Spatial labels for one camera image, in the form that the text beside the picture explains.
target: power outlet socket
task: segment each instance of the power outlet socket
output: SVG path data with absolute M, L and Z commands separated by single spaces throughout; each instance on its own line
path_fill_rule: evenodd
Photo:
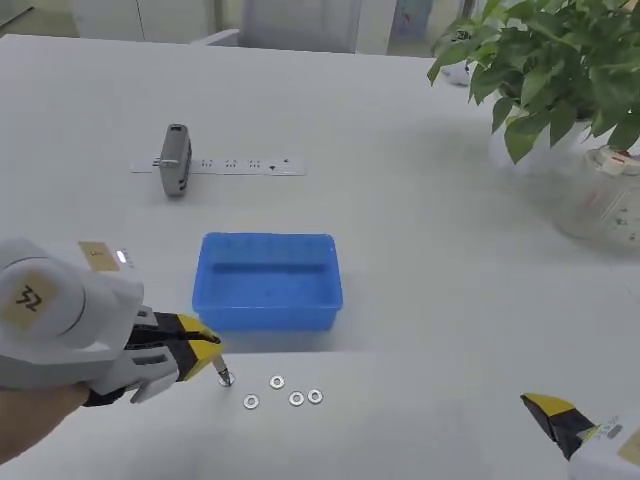
M 155 161 L 141 160 L 131 166 L 131 171 L 133 173 L 151 173 L 158 164 L 159 161 L 157 158 Z M 299 176 L 306 175 L 307 169 L 300 160 L 291 157 L 233 160 L 192 158 L 190 173 L 210 175 Z

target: yellow tag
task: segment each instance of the yellow tag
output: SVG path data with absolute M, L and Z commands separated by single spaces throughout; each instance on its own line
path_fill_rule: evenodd
M 629 463 L 640 466 L 640 429 L 620 447 L 618 456 Z
M 94 272 L 117 272 L 120 267 L 103 242 L 78 242 L 91 270 Z
M 0 311 L 0 319 L 27 331 L 58 295 L 58 286 L 44 275 L 29 272 Z

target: white desk surface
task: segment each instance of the white desk surface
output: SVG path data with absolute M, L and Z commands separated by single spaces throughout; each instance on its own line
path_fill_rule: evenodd
M 429 87 L 429 61 L 5 37 L 0 64 L 3 235 L 121 241 L 147 303 L 189 311 L 205 233 L 327 232 L 335 328 L 231 349 L 378 352 L 230 356 L 229 393 L 210 372 L 135 409 L 82 411 L 3 478 L 563 478 L 518 395 L 566 396 L 594 420 L 637 402 L 635 265 L 518 200 L 488 166 L 490 106 Z M 295 155 L 309 173 L 194 176 L 168 200 L 129 164 L 173 122 L 196 156 Z M 380 365 L 400 350 L 414 355 Z M 326 403 L 293 410 L 266 387 L 274 373 Z
M 234 351 L 499 355 L 640 337 L 640 270 L 620 277 L 518 199 L 488 163 L 491 106 L 431 88 L 429 60 L 7 36 L 0 63 L 3 235 L 118 242 L 164 311 L 191 310 L 207 232 L 334 236 L 334 329 L 229 335 Z M 196 175 L 167 199 L 129 166 L 169 123 L 189 127 L 195 156 L 297 156 L 308 175 Z
M 504 365 L 430 353 L 387 358 L 366 353 L 229 355 L 236 384 L 213 369 L 140 406 L 83 409 L 21 458 L 6 480 L 540 480 L 566 478 L 566 462 L 521 404 L 533 386 L 582 397 L 607 420 L 609 395 L 636 400 L 634 375 L 588 388 L 560 372 L 528 379 Z M 272 390 L 271 375 L 286 385 Z M 505 375 L 510 382 L 505 382 Z M 322 404 L 294 408 L 294 389 L 319 388 Z M 261 403 L 245 410 L 243 398 Z

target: gray chair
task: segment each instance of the gray chair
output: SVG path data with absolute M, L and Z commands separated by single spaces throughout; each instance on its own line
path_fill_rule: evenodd
M 192 44 L 355 53 L 362 0 L 245 0 L 240 29 Z

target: blue plastic tray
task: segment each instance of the blue plastic tray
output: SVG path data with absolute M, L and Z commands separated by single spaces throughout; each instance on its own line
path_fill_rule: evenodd
M 214 330 L 328 330 L 342 308 L 333 238 L 209 233 L 192 302 Z

